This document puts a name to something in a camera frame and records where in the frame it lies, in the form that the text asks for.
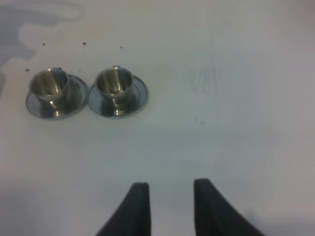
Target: black object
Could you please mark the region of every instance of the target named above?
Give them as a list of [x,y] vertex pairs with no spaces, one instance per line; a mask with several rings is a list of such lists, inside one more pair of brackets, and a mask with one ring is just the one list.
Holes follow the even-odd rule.
[[194,182],[196,236],[263,236],[208,179]]
[[147,183],[134,183],[113,216],[96,236],[150,236],[150,194]]

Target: cup rim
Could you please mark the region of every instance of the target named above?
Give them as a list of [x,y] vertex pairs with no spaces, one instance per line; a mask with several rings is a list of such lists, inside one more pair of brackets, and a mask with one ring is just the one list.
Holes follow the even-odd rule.
[[[34,92],[33,89],[32,89],[32,84],[34,83],[35,78],[36,78],[39,74],[48,72],[48,71],[50,71],[50,70],[61,70],[61,71],[63,71],[63,72],[66,74],[66,84],[65,84],[65,86],[60,90],[60,92],[53,93],[53,94],[42,95],[42,94],[38,94],[38,93]],[[49,97],[56,96],[57,94],[62,94],[62,93],[67,89],[68,86],[69,86],[68,73],[66,73],[61,67],[51,67],[51,68],[48,68],[48,69],[45,69],[45,70],[42,70],[42,71],[38,72],[37,74],[35,74],[35,75],[32,77],[32,79],[31,79],[31,81],[30,81],[30,83],[29,83],[29,90],[30,90],[31,93],[33,93],[33,94],[34,94],[35,96],[37,96],[37,97],[47,97],[47,98],[49,98]]]
[[[130,86],[129,86],[126,90],[124,90],[123,92],[120,92],[120,93],[106,93],[106,92],[101,91],[101,90],[98,88],[98,86],[97,86],[97,82],[98,82],[98,80],[100,79],[101,75],[103,75],[103,74],[106,73],[107,71],[111,71],[111,70],[115,70],[115,69],[122,70],[122,71],[124,71],[124,72],[127,72],[127,73],[130,75],[130,77],[131,77],[131,84],[130,84]],[[99,74],[98,74],[98,75],[96,76],[96,78],[95,78],[94,86],[95,86],[96,90],[97,90],[98,92],[100,92],[101,94],[103,94],[103,95],[105,95],[105,96],[114,97],[114,96],[119,96],[119,95],[121,95],[121,94],[123,94],[123,93],[126,93],[127,91],[131,90],[132,87],[133,87],[133,80],[134,80],[133,74],[132,74],[129,70],[127,70],[127,69],[125,69],[125,68],[123,68],[123,67],[120,67],[119,65],[114,65],[114,66],[112,66],[112,67],[110,67],[110,68],[107,68],[107,69],[102,70],[101,72],[99,72]]]

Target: cup base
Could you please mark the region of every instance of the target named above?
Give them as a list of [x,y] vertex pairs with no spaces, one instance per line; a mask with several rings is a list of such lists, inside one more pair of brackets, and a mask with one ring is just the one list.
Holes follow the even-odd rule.
[[41,119],[61,119],[76,114],[87,103],[88,86],[78,77],[69,75],[70,96],[59,106],[40,101],[34,94],[29,93],[26,107],[35,117]]
[[123,104],[113,105],[105,100],[93,85],[88,96],[89,107],[100,116],[107,118],[122,118],[134,115],[147,104],[149,91],[141,79],[134,76],[133,96]]

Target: saucer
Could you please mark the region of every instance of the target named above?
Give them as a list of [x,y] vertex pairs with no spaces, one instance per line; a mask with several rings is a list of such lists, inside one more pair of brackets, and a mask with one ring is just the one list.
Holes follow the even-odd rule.
[[133,78],[133,97],[128,102],[113,106],[102,97],[93,85],[88,97],[89,107],[100,116],[108,118],[130,116],[140,111],[149,100],[149,91],[141,79],[136,76]]
[[33,115],[41,119],[61,119],[74,115],[84,108],[87,103],[88,86],[78,77],[69,76],[70,97],[59,106],[41,102],[33,93],[26,97],[26,107]]

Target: espresso cup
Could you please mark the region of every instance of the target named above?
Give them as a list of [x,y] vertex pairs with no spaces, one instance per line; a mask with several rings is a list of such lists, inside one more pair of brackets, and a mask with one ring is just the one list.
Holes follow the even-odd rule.
[[70,96],[68,74],[60,67],[43,70],[32,78],[30,92],[42,103],[62,105]]
[[99,73],[95,87],[103,99],[118,107],[133,97],[133,75],[127,69],[113,66]]

